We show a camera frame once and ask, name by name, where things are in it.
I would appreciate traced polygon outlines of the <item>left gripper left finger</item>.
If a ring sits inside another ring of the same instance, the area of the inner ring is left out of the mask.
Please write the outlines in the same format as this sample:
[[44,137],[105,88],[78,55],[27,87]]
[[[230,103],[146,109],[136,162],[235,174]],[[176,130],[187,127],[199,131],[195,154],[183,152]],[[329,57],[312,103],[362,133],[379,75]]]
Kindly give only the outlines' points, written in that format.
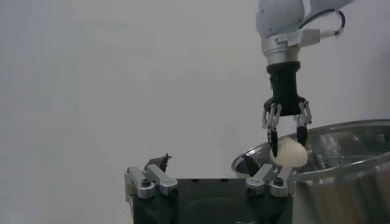
[[140,169],[130,166],[124,172],[124,185],[126,199],[134,195],[140,199],[150,199],[159,191],[162,196],[176,198],[179,194],[179,182],[166,174],[168,161],[171,155],[165,154],[158,158],[150,159]]

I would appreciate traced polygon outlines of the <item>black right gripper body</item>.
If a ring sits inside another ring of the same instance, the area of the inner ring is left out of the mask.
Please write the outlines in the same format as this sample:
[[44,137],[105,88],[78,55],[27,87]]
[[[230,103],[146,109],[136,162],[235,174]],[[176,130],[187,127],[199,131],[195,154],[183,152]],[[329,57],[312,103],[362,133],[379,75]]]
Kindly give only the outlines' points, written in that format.
[[268,65],[272,97],[264,103],[264,110],[271,111],[271,105],[281,105],[281,116],[294,116],[301,113],[299,103],[306,101],[298,95],[296,73],[300,69],[299,61],[287,61]]

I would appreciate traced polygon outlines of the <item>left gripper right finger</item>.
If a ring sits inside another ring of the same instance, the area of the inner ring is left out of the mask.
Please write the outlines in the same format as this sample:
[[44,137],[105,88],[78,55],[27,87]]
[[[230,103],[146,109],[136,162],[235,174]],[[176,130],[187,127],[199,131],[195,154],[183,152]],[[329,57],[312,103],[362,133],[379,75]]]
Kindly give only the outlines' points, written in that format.
[[249,195],[268,193],[272,197],[285,198],[296,193],[295,171],[290,167],[264,163],[259,165],[252,157],[243,156],[244,165],[249,173],[245,180],[245,189]]

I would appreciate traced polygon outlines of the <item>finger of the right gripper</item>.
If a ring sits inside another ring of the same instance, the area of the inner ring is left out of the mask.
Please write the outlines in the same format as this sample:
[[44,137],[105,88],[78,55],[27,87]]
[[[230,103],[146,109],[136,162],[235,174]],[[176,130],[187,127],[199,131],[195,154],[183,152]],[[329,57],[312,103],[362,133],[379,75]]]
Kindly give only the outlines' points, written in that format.
[[299,102],[299,110],[300,113],[294,115],[294,120],[297,124],[296,138],[297,141],[304,146],[308,139],[307,125],[312,123],[312,114],[307,100]]
[[274,158],[278,154],[277,126],[282,112],[282,105],[271,103],[268,110],[263,111],[262,127],[267,130],[268,143]]

